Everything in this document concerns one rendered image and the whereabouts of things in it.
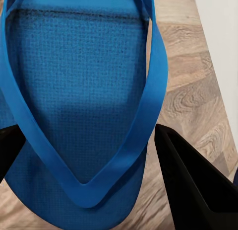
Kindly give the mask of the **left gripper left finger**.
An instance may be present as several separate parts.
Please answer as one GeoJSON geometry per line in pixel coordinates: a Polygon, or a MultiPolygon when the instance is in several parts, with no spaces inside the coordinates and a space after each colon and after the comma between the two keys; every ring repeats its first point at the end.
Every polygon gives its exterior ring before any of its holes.
{"type": "Polygon", "coordinates": [[[0,184],[25,142],[18,124],[0,129],[0,184]]]}

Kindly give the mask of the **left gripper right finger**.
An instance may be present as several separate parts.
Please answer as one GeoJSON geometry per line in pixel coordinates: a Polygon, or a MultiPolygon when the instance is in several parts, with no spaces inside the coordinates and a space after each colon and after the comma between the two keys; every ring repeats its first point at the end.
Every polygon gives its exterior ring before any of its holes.
{"type": "Polygon", "coordinates": [[[238,187],[174,129],[154,142],[176,230],[238,230],[238,187]]]}

